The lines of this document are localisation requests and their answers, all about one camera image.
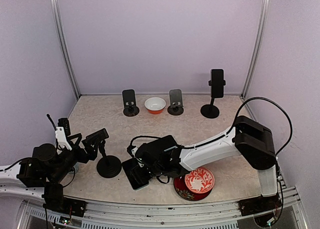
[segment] table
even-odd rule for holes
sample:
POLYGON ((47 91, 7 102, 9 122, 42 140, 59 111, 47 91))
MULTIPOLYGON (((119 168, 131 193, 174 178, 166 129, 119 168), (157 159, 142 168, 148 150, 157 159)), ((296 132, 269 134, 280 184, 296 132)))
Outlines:
MULTIPOLYGON (((71 132, 72 134, 82 133, 85 137, 106 128, 110 136, 105 144, 107 155, 117 156, 124 162, 131 158, 127 153, 127 147, 133 137, 173 135, 178 144, 191 145, 229 127, 242 103, 238 96, 216 99, 214 104, 220 109, 220 115, 215 119, 207 119, 201 115, 200 109, 204 104, 210 103, 210 96, 184 94, 182 115, 170 115, 167 109, 159 115, 152 115, 148 113, 144 102, 153 96, 163 98, 167 106, 170 104, 169 95, 137 95, 136 101, 140 113, 134 117, 123 114, 124 106, 120 95, 82 96, 69 117, 71 132)), ((245 109, 241 114, 248 116, 245 109)), ((142 138, 137 139, 134 144, 139 146, 149 141, 142 138)), ((64 188, 65 196, 143 205, 199 203, 179 197, 174 189, 173 180, 169 184, 161 184, 156 179, 152 179, 147 187, 135 191, 123 170, 114 178, 103 178, 96 170, 100 158, 99 154, 95 161, 89 161, 87 164, 80 163, 74 181, 64 188)), ((242 199, 260 194, 258 174, 243 156, 228 157, 205 167, 213 173, 215 184, 211 194, 201 200, 201 203, 242 199)), ((71 178, 72 175, 67 175, 62 184, 66 185, 71 178)))

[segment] phone holder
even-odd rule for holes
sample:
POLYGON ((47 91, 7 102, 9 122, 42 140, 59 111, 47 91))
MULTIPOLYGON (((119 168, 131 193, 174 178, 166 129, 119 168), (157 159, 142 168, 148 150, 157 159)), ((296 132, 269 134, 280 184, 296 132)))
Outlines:
POLYGON ((106 155, 105 144, 106 141, 104 140, 98 146, 102 158, 96 165, 96 170, 103 178, 114 178, 121 172, 121 161, 114 155, 106 155))
POLYGON ((123 114, 127 117, 134 117, 139 113, 139 107, 137 107, 135 90, 129 89, 122 91, 123 99, 123 114))
POLYGON ((180 89, 173 89, 169 91, 170 106, 168 113, 173 116, 179 116, 184 113, 184 104, 182 102, 182 91, 180 89))
POLYGON ((214 105, 215 98, 224 97, 224 86, 226 81, 224 80, 224 70, 222 69, 212 69, 211 70, 211 80, 209 81, 209 86, 211 87, 211 102, 210 104, 203 105, 201 107, 201 114, 209 119, 217 118, 220 114, 218 107, 214 105))

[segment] plate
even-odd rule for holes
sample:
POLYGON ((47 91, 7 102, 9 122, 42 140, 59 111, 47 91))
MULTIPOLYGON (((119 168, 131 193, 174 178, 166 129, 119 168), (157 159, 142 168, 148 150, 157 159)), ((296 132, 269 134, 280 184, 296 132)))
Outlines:
POLYGON ((173 185, 176 193, 185 200, 196 202, 200 201, 211 193, 212 189, 208 192, 198 194, 190 191, 185 183, 185 176, 176 177, 173 180, 173 185))
POLYGON ((188 189, 197 194, 207 193, 214 187, 215 178, 210 170, 199 167, 184 176, 188 189))

